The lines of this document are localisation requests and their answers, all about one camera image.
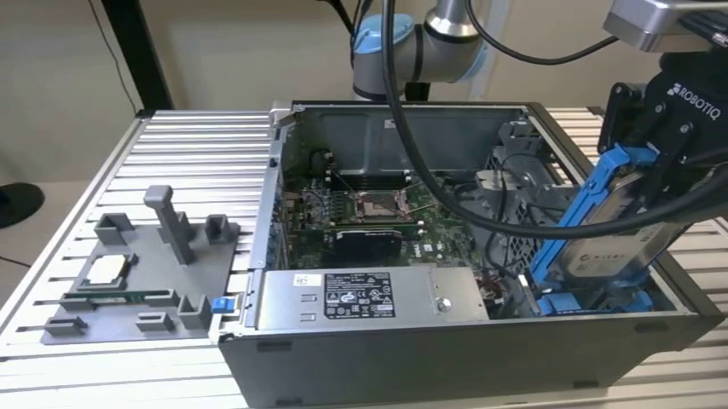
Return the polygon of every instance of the black object on floor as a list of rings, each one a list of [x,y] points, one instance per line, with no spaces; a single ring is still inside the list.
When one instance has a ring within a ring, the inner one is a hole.
[[[0,187],[0,228],[23,222],[42,208],[43,190],[30,183],[11,183]]]

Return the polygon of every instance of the robotiq logo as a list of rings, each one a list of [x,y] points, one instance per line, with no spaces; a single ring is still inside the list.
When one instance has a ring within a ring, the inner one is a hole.
[[[672,88],[668,89],[668,95],[676,95],[680,98],[683,98],[688,104],[691,104],[694,107],[696,107],[706,115],[708,115],[711,118],[714,118],[714,121],[716,121],[720,118],[720,109],[714,107],[714,104],[707,102],[695,92],[692,92],[688,88],[686,88],[679,83],[675,83],[672,85]]]

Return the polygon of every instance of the green circuit board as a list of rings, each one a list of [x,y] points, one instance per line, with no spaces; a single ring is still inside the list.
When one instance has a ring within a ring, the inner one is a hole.
[[[396,191],[361,192],[332,191],[312,183],[287,196],[287,219],[291,268],[330,268],[338,234],[358,232],[397,232],[398,248],[386,247],[381,255],[373,255],[381,266],[433,263],[481,268],[483,256],[468,227],[416,181]],[[352,262],[346,267],[365,265]]]

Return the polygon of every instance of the floor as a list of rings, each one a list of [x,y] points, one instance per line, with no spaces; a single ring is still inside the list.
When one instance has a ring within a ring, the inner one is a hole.
[[[46,193],[43,207],[26,221],[0,229],[0,256],[32,264],[43,247],[66,219],[68,211],[88,185],[88,181],[59,181],[36,183]],[[0,306],[8,297],[27,268],[0,261]]]

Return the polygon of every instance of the power supply label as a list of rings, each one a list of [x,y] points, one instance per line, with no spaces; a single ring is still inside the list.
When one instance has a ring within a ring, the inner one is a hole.
[[[394,318],[389,273],[325,274],[325,294],[330,320]]]

